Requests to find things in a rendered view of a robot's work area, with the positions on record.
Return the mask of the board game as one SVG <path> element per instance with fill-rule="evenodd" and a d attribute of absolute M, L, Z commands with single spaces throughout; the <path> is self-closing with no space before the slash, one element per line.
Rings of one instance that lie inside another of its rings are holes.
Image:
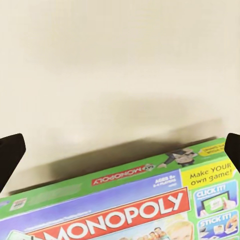
<path fill-rule="evenodd" d="M 0 240 L 240 240 L 226 138 L 0 198 Z"/>

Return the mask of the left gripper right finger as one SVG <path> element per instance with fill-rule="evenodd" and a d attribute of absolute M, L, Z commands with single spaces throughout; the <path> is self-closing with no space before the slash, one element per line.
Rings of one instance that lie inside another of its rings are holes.
<path fill-rule="evenodd" d="M 224 151 L 240 173 L 240 135 L 229 133 L 226 137 Z"/>

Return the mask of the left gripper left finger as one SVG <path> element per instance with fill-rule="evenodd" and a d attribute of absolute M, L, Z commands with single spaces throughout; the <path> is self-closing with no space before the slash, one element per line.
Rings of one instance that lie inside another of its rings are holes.
<path fill-rule="evenodd" d="M 0 193 L 26 152 L 22 133 L 0 138 Z"/>

